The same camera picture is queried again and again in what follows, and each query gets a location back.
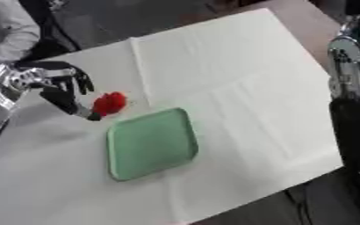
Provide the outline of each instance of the white sleeve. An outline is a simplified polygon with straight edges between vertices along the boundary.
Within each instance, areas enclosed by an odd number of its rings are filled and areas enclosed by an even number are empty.
[[[18,0],[0,0],[0,29],[5,32],[0,61],[20,60],[40,40],[40,28]]]

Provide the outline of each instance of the robotic hand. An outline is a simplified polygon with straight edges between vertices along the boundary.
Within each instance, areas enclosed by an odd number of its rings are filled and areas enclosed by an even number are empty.
[[[347,2],[348,22],[331,41],[330,112],[351,191],[360,208],[360,0]]]
[[[98,113],[77,101],[74,80],[81,94],[94,91],[89,76],[66,62],[26,62],[14,66],[0,63],[0,134],[17,104],[33,89],[40,89],[45,100],[67,114],[92,121],[101,120]]]

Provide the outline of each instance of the plastic tray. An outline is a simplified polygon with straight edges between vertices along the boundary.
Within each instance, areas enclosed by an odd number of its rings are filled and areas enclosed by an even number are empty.
[[[177,108],[115,124],[108,151],[110,173],[125,181],[188,163],[198,145],[187,112]]]

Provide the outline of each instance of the red toy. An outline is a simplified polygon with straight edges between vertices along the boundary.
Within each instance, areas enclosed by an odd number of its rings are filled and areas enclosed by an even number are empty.
[[[126,106],[126,96],[120,92],[112,94],[105,93],[101,98],[94,102],[94,112],[99,113],[102,117],[109,114],[118,113]]]

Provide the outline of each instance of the white tablecloth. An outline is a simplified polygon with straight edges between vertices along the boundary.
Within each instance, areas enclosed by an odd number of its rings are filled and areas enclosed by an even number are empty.
[[[98,123],[30,94],[0,139],[0,225],[202,220],[339,168],[328,75],[268,10],[69,54],[130,105]],[[189,165],[130,182],[107,172],[105,131],[170,107],[191,116]]]

